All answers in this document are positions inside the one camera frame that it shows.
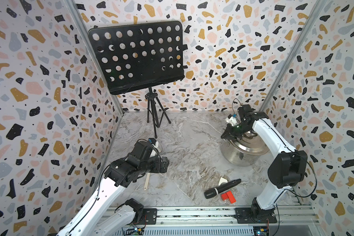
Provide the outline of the stainless steel pot lid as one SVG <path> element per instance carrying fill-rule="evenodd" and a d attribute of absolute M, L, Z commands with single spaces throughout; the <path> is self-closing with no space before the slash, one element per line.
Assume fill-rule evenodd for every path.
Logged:
<path fill-rule="evenodd" d="M 242 135 L 241 139 L 236 138 L 235 140 L 223 140 L 228 148 L 232 148 L 234 151 L 252 155 L 260 156 L 266 154 L 269 151 L 269 148 L 261 137 L 251 131 Z"/>

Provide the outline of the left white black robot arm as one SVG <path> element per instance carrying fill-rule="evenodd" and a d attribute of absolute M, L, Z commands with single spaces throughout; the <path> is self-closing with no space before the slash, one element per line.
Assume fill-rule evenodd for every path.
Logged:
<path fill-rule="evenodd" d="M 155 138 L 139 139 L 134 149 L 105 169 L 101 181 L 76 216 L 58 232 L 59 236 L 112 236 L 126 225 L 143 224 L 144 206 L 131 198 L 104 221 L 104 213 L 124 190 L 148 173 L 166 173 L 169 160 L 160 155 Z"/>

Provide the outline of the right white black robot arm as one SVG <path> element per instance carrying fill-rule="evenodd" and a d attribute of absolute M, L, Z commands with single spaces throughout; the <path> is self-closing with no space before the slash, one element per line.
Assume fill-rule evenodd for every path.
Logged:
<path fill-rule="evenodd" d="M 303 181 L 308 157 L 289 144 L 272 125 L 265 112 L 242 105 L 225 119 L 221 135 L 222 155 L 232 164 L 248 167 L 260 156 L 270 153 L 273 161 L 267 170 L 268 182 L 250 207 L 237 211 L 239 223 L 276 223 L 278 199 Z"/>

